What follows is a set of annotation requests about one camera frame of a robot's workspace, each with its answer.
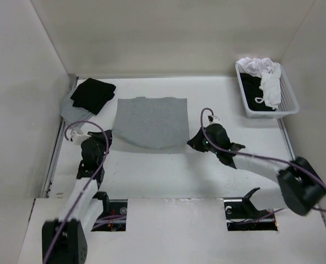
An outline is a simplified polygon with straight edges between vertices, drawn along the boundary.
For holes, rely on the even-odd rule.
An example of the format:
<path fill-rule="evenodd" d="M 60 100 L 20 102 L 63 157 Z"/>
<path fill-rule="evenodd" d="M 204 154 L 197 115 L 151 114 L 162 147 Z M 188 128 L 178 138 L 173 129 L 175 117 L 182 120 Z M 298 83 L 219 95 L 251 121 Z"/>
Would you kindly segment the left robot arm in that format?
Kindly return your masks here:
<path fill-rule="evenodd" d="M 59 215 L 42 226 L 43 263 L 85 263 L 87 238 L 97 219 L 110 213 L 109 198 L 100 191 L 103 161 L 112 144 L 112 132 L 89 132 L 81 143 L 74 189 Z"/>

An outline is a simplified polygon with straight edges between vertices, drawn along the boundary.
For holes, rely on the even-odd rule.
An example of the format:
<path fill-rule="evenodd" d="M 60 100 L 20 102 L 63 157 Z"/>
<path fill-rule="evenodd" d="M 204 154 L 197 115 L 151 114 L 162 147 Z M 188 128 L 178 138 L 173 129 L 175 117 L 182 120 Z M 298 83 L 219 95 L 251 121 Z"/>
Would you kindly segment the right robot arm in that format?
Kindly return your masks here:
<path fill-rule="evenodd" d="M 246 146 L 230 141 L 226 130 L 213 123 L 201 128 L 187 142 L 199 152 L 211 152 L 219 161 L 231 168 L 249 171 L 278 183 L 284 204 L 294 213 L 305 216 L 326 195 L 319 184 L 319 176 L 309 162 L 297 157 L 291 163 L 295 167 L 268 159 L 246 155 Z"/>

